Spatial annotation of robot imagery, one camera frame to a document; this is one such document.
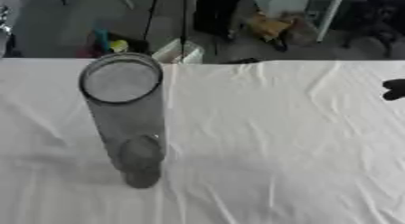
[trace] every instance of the glass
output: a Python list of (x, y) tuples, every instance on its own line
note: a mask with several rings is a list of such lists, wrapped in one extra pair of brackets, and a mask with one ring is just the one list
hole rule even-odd
[(110, 54), (80, 75), (87, 100), (113, 165), (128, 185), (149, 188), (165, 157), (163, 71), (148, 56)]

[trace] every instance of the glass rim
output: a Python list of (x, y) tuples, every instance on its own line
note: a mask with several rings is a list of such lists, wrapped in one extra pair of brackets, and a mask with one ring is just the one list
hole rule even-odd
[[(157, 81), (155, 85), (148, 90), (147, 93), (143, 94), (142, 96), (139, 96), (137, 98), (131, 98), (129, 100), (124, 100), (124, 101), (108, 101), (108, 100), (103, 100), (100, 98), (97, 98), (91, 93), (89, 93), (86, 83), (89, 78), (94, 72), (97, 70), (100, 70), (102, 67), (117, 63), (117, 62), (132, 62), (132, 63), (137, 63), (141, 64), (144, 66), (147, 66), (153, 70), (156, 71), (157, 73)], [(84, 70), (81, 72), (80, 77), (79, 77), (79, 89), (81, 93), (84, 95), (85, 98), (90, 99), (94, 102), (100, 103), (100, 104), (105, 104), (105, 105), (111, 105), (111, 106), (122, 106), (122, 105), (128, 105), (135, 103), (143, 98), (146, 98), (147, 96), (151, 95), (154, 93), (163, 83), (163, 70), (160, 64), (152, 59), (151, 57), (145, 55), (145, 54), (140, 54), (140, 53), (134, 53), (134, 52), (125, 52), (125, 53), (112, 53), (105, 55), (99, 59), (94, 60), (92, 63), (86, 66)]]

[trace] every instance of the white tablecloth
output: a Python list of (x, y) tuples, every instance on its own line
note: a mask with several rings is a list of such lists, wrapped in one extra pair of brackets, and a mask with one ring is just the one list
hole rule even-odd
[(405, 61), (165, 66), (155, 188), (109, 164), (77, 89), (87, 60), (0, 61), (7, 224), (405, 223)]

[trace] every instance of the floor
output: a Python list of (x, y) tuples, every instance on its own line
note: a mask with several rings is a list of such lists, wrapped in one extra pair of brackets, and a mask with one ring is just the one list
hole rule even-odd
[[(28, 58), (76, 58), (85, 46), (89, 32), (105, 28), (134, 39), (141, 39), (145, 30), (148, 9), (152, 0), (132, 0), (129, 9), (122, 0), (22, 0), (25, 4), (14, 27), (19, 49)], [(152, 51), (157, 51), (179, 37), (182, 0), (159, 0), (148, 40)], [(249, 16), (252, 0), (242, 0), (236, 23)], [(193, 13), (193, 0), (189, 3), (189, 18)], [(248, 32), (241, 32), (233, 43), (219, 42), (215, 54), (212, 37), (196, 33), (189, 27), (190, 40), (205, 49), (204, 62), (217, 63), (243, 58), (270, 60), (380, 60), (379, 43), (361, 39), (352, 49), (340, 48), (344, 33), (331, 31), (322, 43), (309, 47), (291, 46), (288, 52), (275, 51), (270, 45)], [(392, 56), (405, 59), (405, 43), (398, 42)]]

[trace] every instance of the clear drinking glass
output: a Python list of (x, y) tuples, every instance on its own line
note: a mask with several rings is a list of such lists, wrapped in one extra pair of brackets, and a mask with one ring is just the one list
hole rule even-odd
[(149, 188), (165, 157), (163, 71), (148, 56), (110, 54), (81, 73), (84, 95), (113, 165), (128, 185)]

